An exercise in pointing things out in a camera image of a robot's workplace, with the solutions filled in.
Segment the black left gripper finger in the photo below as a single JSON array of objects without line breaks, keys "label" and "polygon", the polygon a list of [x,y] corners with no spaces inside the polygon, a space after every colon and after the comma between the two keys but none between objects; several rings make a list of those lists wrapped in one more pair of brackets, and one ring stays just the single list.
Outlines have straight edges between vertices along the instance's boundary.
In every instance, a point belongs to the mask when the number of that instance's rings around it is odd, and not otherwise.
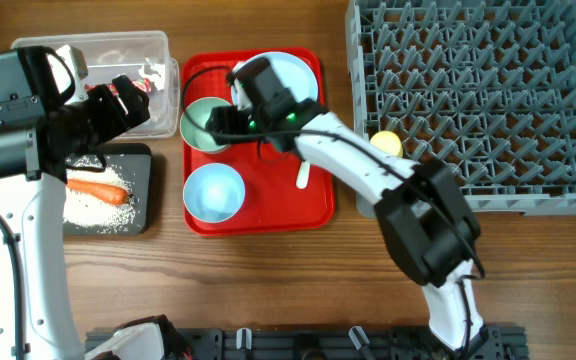
[{"label": "black left gripper finger", "polygon": [[141,125],[150,119],[149,96],[134,85],[130,86],[130,94],[132,96],[131,110],[129,111],[131,121],[134,125]]},{"label": "black left gripper finger", "polygon": [[124,113],[130,113],[130,100],[132,98],[132,84],[129,78],[125,75],[118,75],[112,80],[114,87],[115,97],[118,99]]}]

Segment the light blue rice bowl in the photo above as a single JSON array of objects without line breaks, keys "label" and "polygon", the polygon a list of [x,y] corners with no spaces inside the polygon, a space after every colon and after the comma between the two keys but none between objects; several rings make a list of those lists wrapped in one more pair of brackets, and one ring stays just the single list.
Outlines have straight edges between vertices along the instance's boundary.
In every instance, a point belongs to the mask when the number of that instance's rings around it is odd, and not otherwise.
[{"label": "light blue rice bowl", "polygon": [[190,215],[209,224],[222,223],[242,208],[246,187],[231,166],[210,163],[194,170],[183,187],[183,202]]}]

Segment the small white tissue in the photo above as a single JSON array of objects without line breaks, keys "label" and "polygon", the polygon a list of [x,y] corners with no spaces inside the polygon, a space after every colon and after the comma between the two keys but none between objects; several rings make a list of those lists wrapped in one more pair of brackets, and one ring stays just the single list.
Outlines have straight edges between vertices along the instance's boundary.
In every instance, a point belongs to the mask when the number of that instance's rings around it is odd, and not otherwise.
[{"label": "small white tissue", "polygon": [[166,66],[160,63],[147,61],[138,70],[139,75],[147,80],[152,89],[161,91],[166,85]]}]

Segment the red snack wrapper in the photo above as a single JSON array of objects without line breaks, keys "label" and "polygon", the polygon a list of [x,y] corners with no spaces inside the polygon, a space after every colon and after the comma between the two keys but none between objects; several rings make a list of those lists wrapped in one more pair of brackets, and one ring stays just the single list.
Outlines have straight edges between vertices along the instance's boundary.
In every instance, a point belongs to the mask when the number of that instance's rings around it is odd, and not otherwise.
[{"label": "red snack wrapper", "polygon": [[[141,91],[144,91],[147,94],[151,93],[154,89],[154,85],[152,84],[152,82],[148,79],[145,79],[145,78],[133,80],[132,84],[136,88],[140,89]],[[108,84],[108,87],[115,96],[118,95],[118,91],[113,84]]]}]

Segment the orange carrot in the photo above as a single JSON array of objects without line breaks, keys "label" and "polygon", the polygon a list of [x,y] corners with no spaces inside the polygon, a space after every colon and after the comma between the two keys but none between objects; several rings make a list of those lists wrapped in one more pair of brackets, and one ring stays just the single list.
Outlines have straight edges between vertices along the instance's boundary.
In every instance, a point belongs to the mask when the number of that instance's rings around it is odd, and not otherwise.
[{"label": "orange carrot", "polygon": [[114,206],[128,204],[132,198],[132,195],[124,188],[104,183],[70,179],[66,187]]}]

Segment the yellow plastic cup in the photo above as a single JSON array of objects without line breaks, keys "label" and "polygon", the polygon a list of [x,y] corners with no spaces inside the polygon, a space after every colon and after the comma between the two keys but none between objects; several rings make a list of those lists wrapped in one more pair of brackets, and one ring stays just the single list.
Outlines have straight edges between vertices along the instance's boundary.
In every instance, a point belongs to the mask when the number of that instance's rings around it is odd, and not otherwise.
[{"label": "yellow plastic cup", "polygon": [[403,157],[403,144],[399,136],[392,131],[379,131],[370,138],[370,144],[381,151],[396,156]]}]

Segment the white rice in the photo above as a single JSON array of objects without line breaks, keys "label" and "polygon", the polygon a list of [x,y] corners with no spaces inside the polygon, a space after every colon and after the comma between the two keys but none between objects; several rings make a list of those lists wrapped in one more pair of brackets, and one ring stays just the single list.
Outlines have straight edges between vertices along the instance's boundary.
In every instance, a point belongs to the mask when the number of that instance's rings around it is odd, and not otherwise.
[{"label": "white rice", "polygon": [[132,194],[132,184],[118,170],[117,166],[111,164],[107,164],[103,172],[69,169],[68,181],[78,179],[118,186],[127,190],[132,198],[128,204],[114,206],[67,188],[64,222],[73,225],[77,230],[90,230],[101,234],[128,231],[137,216],[136,200]]}]

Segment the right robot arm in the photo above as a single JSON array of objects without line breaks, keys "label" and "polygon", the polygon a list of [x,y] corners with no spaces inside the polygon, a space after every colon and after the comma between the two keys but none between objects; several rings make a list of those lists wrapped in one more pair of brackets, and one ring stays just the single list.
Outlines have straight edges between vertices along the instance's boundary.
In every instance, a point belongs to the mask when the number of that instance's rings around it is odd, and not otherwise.
[{"label": "right robot arm", "polygon": [[421,286],[430,331],[467,358],[483,327],[472,291],[485,276],[475,252],[481,228],[448,166],[376,148],[318,101],[297,100],[265,57],[238,69],[216,69],[250,104],[215,109],[200,131],[218,144],[266,141],[360,194],[373,206],[391,259]]}]

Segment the white plastic spoon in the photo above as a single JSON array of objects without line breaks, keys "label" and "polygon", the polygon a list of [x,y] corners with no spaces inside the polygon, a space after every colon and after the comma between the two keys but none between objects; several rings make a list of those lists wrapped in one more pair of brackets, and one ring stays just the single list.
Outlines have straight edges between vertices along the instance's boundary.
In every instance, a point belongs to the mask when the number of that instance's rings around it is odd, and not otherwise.
[{"label": "white plastic spoon", "polygon": [[308,186],[310,177],[310,168],[311,165],[308,161],[303,161],[301,163],[296,178],[296,187],[298,189],[304,190]]}]

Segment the light blue plate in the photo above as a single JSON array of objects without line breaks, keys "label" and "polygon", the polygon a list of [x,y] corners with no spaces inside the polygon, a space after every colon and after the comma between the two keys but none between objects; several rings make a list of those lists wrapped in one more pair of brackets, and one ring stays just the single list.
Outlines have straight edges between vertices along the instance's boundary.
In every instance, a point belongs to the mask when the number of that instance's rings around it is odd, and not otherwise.
[{"label": "light blue plate", "polygon": [[238,62],[234,70],[239,70],[243,65],[257,58],[269,60],[280,81],[292,92],[298,102],[306,99],[318,100],[319,87],[313,70],[303,60],[286,52],[263,52],[246,61]]}]

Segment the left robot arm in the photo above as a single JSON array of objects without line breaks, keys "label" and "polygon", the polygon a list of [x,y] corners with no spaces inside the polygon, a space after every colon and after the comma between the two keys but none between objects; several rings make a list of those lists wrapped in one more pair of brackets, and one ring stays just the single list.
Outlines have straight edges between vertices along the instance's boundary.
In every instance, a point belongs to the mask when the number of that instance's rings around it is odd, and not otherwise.
[{"label": "left robot arm", "polygon": [[82,52],[0,53],[0,359],[163,359],[165,328],[139,320],[86,349],[64,258],[67,158],[144,123],[147,94],[128,77],[86,88]]}]

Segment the mint green bowl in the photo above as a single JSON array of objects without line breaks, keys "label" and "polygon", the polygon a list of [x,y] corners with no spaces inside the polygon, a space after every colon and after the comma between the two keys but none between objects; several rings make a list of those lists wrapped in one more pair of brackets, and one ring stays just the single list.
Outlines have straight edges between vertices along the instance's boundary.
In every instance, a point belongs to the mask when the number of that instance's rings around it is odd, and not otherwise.
[{"label": "mint green bowl", "polygon": [[204,97],[186,107],[180,119],[180,133],[190,147],[208,154],[220,153],[228,148],[228,145],[217,144],[210,134],[203,131],[212,110],[221,106],[230,106],[230,103],[218,97]]}]

